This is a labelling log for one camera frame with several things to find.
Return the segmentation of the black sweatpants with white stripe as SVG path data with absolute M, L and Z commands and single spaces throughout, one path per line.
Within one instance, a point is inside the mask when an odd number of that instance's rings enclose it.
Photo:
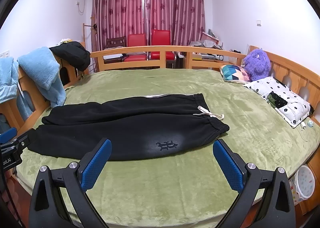
M 43 156 L 81 159 L 108 139 L 110 160 L 144 160 L 203 147 L 228 130 L 202 94 L 163 94 L 55 107 L 42 118 L 28 148 Z

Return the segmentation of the white patterned bucket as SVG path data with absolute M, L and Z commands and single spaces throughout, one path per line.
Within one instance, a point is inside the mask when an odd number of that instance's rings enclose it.
M 302 165 L 289 179 L 294 205 L 309 199 L 315 190 L 315 178 L 309 167 Z

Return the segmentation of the light blue fleece towel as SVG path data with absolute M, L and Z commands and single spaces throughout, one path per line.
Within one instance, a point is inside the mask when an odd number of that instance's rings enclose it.
M 62 106 L 66 92 L 59 77 L 60 65 L 48 47 L 40 47 L 14 59 L 1 58 L 1 103 L 17 99 L 17 107 L 26 120 L 35 110 L 30 96 L 21 90 L 18 69 L 21 68 L 33 80 L 40 93 L 50 101 L 50 106 Z

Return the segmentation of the white dotted pillow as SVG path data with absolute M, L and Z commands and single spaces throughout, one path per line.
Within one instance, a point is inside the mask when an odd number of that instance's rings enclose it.
M 310 103 L 274 77 L 248 82 L 244 86 L 269 103 L 292 128 L 310 114 Z

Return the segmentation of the dark phone on pillow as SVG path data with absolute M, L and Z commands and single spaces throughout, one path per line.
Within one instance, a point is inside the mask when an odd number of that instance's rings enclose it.
M 271 104 L 273 108 L 282 108 L 287 105 L 287 101 L 274 92 L 267 95 L 267 102 Z

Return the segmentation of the colourful geometric pillow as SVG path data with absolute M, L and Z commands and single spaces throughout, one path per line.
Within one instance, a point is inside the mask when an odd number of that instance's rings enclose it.
M 233 82 L 236 84 L 247 84 L 251 82 L 249 74 L 237 65 L 223 65 L 220 67 L 220 73 L 225 82 Z

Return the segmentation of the purple plush toy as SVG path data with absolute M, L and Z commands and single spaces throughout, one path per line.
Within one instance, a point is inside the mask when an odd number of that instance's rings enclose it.
M 271 62 L 266 52 L 262 49 L 251 51 L 244 58 L 243 63 L 251 81 L 266 78 L 270 74 Z

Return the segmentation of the cluttered desk with items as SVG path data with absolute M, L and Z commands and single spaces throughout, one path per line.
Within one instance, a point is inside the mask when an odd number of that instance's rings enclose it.
M 178 51 L 177 56 L 183 59 L 184 68 L 219 68 L 225 64 L 240 66 L 245 55 L 238 51 L 223 49 L 219 39 L 202 32 L 199 40 L 190 41 L 188 51 Z

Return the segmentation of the right red chair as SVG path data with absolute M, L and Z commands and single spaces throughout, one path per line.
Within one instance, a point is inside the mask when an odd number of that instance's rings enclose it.
M 152 30 L 151 45 L 152 46 L 170 46 L 171 45 L 170 31 L 169 30 Z M 160 53 L 151 52 L 150 59 L 160 60 Z M 176 55 L 174 54 L 174 52 L 171 52 L 171 51 L 166 52 L 167 61 L 174 61 L 175 59 L 176 59 Z

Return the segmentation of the dark red floral curtains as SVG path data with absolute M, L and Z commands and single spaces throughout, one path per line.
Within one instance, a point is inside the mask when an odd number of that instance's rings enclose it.
M 145 34 L 150 44 L 154 30 L 167 30 L 170 44 L 187 46 L 205 30 L 204 0 L 93 0 L 91 23 L 93 51 L 130 34 Z

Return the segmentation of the wooden bed frame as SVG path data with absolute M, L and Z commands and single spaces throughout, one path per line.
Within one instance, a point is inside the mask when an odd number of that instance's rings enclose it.
M 93 59 L 94 70 L 108 71 L 112 69 L 126 69 L 126 68 L 143 68 L 143 67 L 159 67 L 166 66 L 166 52 L 188 51 L 187 46 L 134 46 L 122 47 L 111 50 L 103 50 L 91 53 Z M 114 62 L 107 64 L 104 60 L 105 56 L 116 54 L 142 53 L 146 52 L 148 55 L 151 52 L 159 52 L 160 60 L 141 60 L 129 62 Z M 275 55 L 273 53 L 267 54 L 271 62 L 271 73 L 281 82 L 290 82 L 292 84 L 291 90 L 298 92 L 299 95 L 308 100 L 308 102 L 315 109 L 312 120 L 319 123 L 319 75 L 304 66 L 297 64 L 291 60 Z M 16 99 L 12 99 L 1 104 L 1 115 L 3 115 L 9 126 L 15 127 L 17 133 L 21 134 L 35 124 L 39 116 L 47 109 L 50 102 L 39 92 L 34 82 L 25 74 L 22 69 L 18 70 L 18 79 L 21 88 L 29 92 L 31 104 L 35 111 L 27 120 L 23 120 L 17 108 Z

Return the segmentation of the black jacket on bed rail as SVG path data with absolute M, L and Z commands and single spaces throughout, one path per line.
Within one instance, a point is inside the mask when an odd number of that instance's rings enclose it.
M 91 63 L 90 52 L 79 42 L 62 43 L 49 49 L 79 71 L 84 72 Z

